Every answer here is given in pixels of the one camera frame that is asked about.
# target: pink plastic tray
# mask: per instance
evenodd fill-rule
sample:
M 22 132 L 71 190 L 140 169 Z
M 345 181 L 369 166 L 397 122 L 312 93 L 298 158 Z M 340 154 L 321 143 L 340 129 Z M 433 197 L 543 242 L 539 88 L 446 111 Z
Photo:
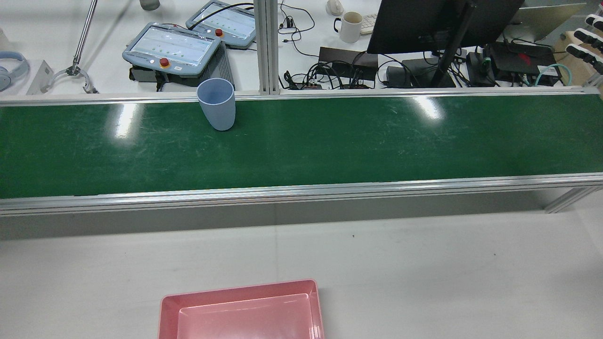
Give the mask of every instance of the pink plastic tray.
M 314 280 L 166 296 L 159 339 L 323 339 Z

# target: teal cable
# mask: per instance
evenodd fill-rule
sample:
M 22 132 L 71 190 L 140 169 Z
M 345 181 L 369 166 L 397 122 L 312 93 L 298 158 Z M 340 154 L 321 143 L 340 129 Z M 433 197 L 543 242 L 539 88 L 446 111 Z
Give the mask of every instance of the teal cable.
M 540 81 L 540 78 L 542 78 L 542 75 L 544 75 L 544 73 L 546 71 L 548 71 L 550 68 L 555 67 L 555 66 L 565 68 L 565 70 L 569 74 L 569 81 L 567 82 L 566 86 L 570 86 L 572 84 L 572 71 L 570 71 L 569 68 L 567 68 L 566 65 L 562 65 L 560 63 L 554 63 L 553 65 L 547 66 L 547 68 L 543 69 L 542 72 L 540 72 L 540 74 L 538 74 L 538 77 L 536 78 L 536 81 L 534 82 L 533 86 L 538 86 L 538 82 Z

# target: blue plastic cup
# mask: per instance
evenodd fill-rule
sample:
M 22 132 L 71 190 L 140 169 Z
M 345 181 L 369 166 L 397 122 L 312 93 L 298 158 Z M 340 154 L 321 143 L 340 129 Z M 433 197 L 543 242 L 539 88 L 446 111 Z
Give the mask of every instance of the blue plastic cup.
M 197 87 L 197 99 L 209 124 L 226 131 L 235 124 L 235 87 L 222 78 L 211 78 Z

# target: white mug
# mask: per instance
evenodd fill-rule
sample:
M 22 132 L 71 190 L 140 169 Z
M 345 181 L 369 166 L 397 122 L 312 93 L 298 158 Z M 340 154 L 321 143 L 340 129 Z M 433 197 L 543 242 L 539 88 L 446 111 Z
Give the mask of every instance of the white mug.
M 341 28 L 337 30 L 335 24 L 341 21 Z M 339 38 L 343 42 L 354 43 L 360 39 L 360 28 L 362 26 L 362 15 L 357 12 L 347 12 L 343 19 L 336 18 L 333 22 L 333 29 L 339 33 Z

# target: computer mouse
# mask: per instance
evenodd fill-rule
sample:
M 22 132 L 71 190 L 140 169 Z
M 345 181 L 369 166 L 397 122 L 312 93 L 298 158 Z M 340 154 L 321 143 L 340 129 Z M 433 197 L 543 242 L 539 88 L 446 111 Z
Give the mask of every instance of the computer mouse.
M 339 0 L 328 0 L 327 1 L 327 13 L 339 16 L 343 14 L 343 5 Z

